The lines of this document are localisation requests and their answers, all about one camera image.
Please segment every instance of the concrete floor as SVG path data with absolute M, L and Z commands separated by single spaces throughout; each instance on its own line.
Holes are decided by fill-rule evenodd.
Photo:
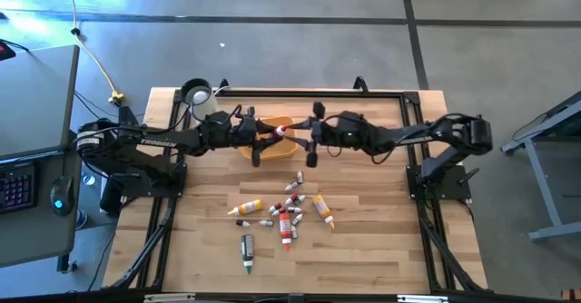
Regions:
M 403 18 L 402 0 L 77 0 L 81 12 Z M 578 20 L 581 0 L 412 0 L 417 18 Z M 69 0 L 0 0 L 0 9 L 71 11 Z M 70 22 L 0 20 L 0 35 L 31 48 L 71 44 Z M 375 89 L 418 89 L 408 28 L 399 25 L 82 23 L 93 48 L 136 113 L 152 86 L 193 77 L 256 87 L 348 88 L 363 75 Z M 496 147 L 534 116 L 579 90 L 581 35 L 567 28 L 420 27 L 430 89 L 451 112 L 482 113 Z M 110 91 L 82 54 L 77 91 L 110 112 Z M 73 127 L 92 115 L 75 103 Z M 528 158 L 493 151 L 466 161 L 478 242 L 490 288 L 557 298 L 581 283 L 581 236 L 537 244 L 549 225 Z M 86 290 L 112 229 L 77 233 L 77 273 L 57 275 L 55 259 L 0 269 L 0 298 Z M 31 288 L 30 284 L 42 284 Z

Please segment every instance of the wooden tabletop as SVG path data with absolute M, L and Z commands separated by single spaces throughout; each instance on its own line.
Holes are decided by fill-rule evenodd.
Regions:
M 166 127 L 172 108 L 173 88 L 153 88 L 144 122 Z M 441 91 L 419 91 L 424 119 L 435 120 L 447 112 Z M 312 98 L 220 98 L 224 111 L 240 103 L 253 105 L 260 118 L 290 116 L 295 122 L 311 115 Z M 399 102 L 393 99 L 321 98 L 327 115 L 344 110 L 363 113 L 368 121 L 401 127 Z M 308 131 L 299 136 L 307 137 Z M 432 142 L 436 155 L 446 148 Z M 143 147 L 150 154 L 161 150 Z M 336 154 L 337 149 L 330 149 Z M 419 236 L 415 203 L 408 199 L 405 166 L 408 157 L 398 148 L 382 165 L 374 165 L 362 151 L 343 150 L 331 158 L 319 148 L 316 169 L 305 167 L 306 154 L 263 161 L 259 168 L 234 149 L 209 151 L 187 157 L 184 196 L 178 201 L 172 229 L 164 291 L 189 292 L 295 292 L 394 294 L 428 293 L 428 280 Z M 296 189 L 306 194 L 298 227 L 299 238 L 290 251 L 281 245 L 278 221 L 274 228 L 256 223 L 237 227 L 226 213 L 240 203 L 261 199 L 265 209 L 246 220 L 273 219 L 268 207 L 284 202 L 284 188 L 303 171 L 304 183 Z M 312 204 L 321 194 L 332 210 L 335 229 L 325 224 Z M 115 282 L 141 250 L 152 199 L 135 200 L 121 214 L 103 285 Z M 476 234 L 467 209 L 442 201 L 448 245 L 460 264 L 481 286 L 487 285 Z M 250 275 L 241 261 L 241 235 L 254 236 L 255 259 Z M 157 250 L 150 266 L 152 279 Z M 435 257 L 441 276 L 441 260 Z

